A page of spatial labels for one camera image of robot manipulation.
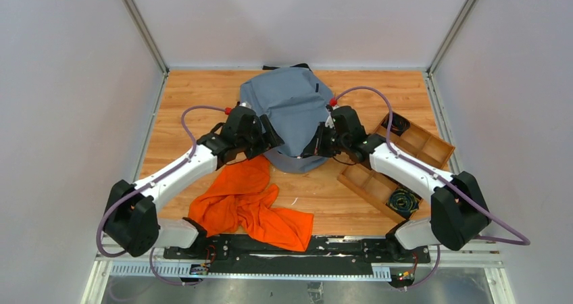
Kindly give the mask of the blue grey backpack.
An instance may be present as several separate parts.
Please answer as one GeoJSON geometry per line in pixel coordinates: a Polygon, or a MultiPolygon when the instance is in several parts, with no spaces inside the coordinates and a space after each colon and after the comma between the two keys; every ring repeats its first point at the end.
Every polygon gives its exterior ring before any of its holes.
{"type": "Polygon", "coordinates": [[[334,97],[305,64],[290,67],[264,67],[264,72],[248,79],[239,88],[239,101],[248,103],[257,115],[268,116],[273,129],[284,141],[264,153],[278,170],[303,174],[327,159],[304,149],[313,141],[320,122],[329,117],[327,104],[334,97]]]}

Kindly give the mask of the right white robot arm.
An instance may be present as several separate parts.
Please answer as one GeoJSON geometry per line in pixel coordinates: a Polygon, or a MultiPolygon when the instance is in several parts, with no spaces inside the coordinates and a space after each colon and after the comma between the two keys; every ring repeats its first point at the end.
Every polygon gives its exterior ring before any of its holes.
{"type": "Polygon", "coordinates": [[[389,138],[366,133],[349,106],[331,110],[330,120],[331,125],[318,124],[302,157],[346,153],[355,163],[392,178],[430,205],[430,217],[407,220],[387,233],[386,252],[393,261],[404,261],[413,249],[427,245],[460,250],[491,223],[473,175],[429,166],[400,151],[389,138]]]}

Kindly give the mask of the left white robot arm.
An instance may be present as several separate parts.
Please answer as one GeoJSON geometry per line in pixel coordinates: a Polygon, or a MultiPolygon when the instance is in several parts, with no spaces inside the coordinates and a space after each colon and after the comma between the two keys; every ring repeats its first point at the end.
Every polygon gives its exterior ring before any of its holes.
{"type": "Polygon", "coordinates": [[[190,219],[160,219],[158,213],[175,196],[198,179],[211,174],[242,153],[253,159],[284,145],[266,115],[257,115],[245,104],[223,109],[226,121],[156,173],[137,180],[116,182],[109,193],[105,213],[97,227],[100,254],[125,253],[140,257],[154,248],[179,247],[191,259],[202,257],[207,241],[200,226],[190,219]]]}

